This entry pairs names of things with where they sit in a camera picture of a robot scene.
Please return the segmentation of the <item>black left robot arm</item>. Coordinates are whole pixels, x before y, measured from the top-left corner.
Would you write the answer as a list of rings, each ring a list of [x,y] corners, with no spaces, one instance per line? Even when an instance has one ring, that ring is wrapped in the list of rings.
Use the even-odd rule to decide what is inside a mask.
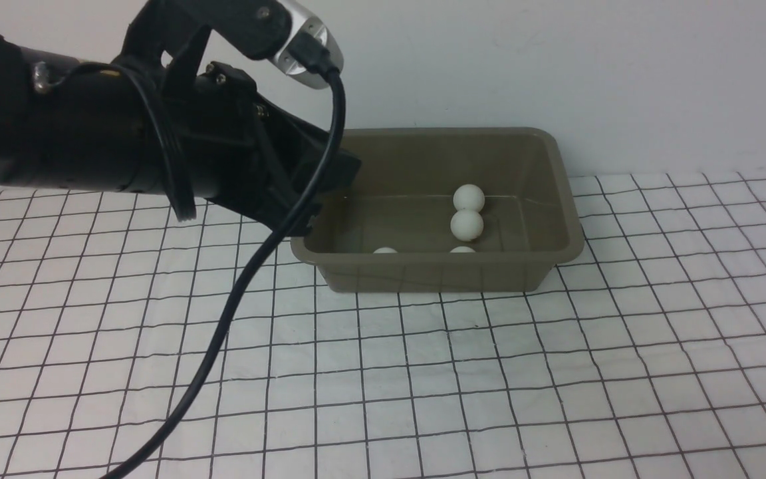
[[[198,74],[210,31],[137,24],[113,63],[34,51],[0,35],[0,187],[161,195],[275,228],[328,133],[274,106],[243,70]]]

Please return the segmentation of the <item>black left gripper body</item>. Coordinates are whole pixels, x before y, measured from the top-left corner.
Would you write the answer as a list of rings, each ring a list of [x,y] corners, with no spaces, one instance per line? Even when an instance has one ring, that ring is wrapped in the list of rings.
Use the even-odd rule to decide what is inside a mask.
[[[334,100],[328,130],[271,104],[246,72],[223,63],[199,75],[174,61],[162,73],[158,118],[161,185],[180,220],[195,199],[247,216],[289,238],[303,237],[328,195],[343,193],[361,161],[344,150],[346,98]]]

